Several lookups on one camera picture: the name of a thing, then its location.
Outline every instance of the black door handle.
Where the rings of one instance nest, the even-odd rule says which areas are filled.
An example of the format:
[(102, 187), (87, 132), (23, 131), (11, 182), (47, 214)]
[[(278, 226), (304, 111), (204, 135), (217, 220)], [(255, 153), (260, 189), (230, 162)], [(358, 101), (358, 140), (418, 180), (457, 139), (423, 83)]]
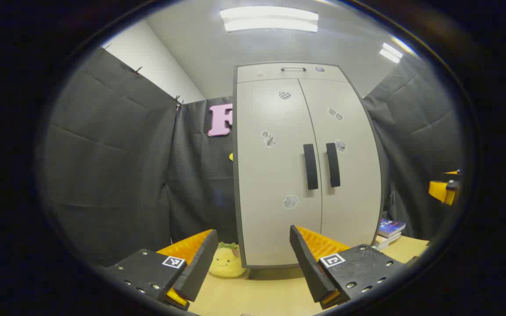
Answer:
[(331, 187), (341, 186), (341, 176), (339, 175), (339, 160), (337, 158), (337, 148), (334, 143), (325, 144), (327, 147), (327, 159), (329, 160), (329, 175), (331, 178)]
[(304, 158), (306, 160), (307, 189), (315, 190), (318, 188), (318, 171), (313, 144), (304, 145)]

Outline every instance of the white cabinet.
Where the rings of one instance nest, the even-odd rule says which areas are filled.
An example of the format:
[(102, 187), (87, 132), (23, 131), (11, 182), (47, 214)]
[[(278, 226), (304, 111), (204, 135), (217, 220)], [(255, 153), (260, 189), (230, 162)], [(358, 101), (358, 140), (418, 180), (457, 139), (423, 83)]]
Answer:
[(233, 104), (235, 206), (243, 264), (297, 264), (290, 225), (370, 244), (381, 174), (360, 100), (336, 66), (238, 66)]

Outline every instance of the stack of books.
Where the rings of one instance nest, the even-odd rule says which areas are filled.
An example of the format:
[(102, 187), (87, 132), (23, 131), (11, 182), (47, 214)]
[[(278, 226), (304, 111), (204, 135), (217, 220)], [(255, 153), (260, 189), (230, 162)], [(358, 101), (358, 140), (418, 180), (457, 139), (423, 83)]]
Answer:
[(372, 248), (382, 250), (386, 248), (392, 241), (401, 237), (401, 231), (405, 228), (405, 223), (395, 220), (387, 220), (382, 218), (380, 228), (376, 240), (372, 244)]

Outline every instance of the yellow plush toy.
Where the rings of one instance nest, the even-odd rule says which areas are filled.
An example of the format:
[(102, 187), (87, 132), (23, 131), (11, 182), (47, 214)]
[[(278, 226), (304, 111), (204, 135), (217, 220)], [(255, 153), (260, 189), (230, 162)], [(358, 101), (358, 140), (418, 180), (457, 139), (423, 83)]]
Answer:
[(239, 246), (235, 242), (232, 244), (220, 242), (208, 271), (219, 277), (238, 277), (244, 274), (245, 268), (241, 267)]

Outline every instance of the silver drawer handle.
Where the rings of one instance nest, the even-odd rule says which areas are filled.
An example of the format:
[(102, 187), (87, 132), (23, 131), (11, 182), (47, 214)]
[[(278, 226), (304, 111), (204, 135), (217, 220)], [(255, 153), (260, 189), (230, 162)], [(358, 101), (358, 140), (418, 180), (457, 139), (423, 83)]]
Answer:
[(304, 72), (306, 71), (306, 69), (304, 67), (283, 67), (283, 68), (281, 68), (281, 70), (284, 71), (285, 69), (288, 69), (288, 68), (303, 69)]

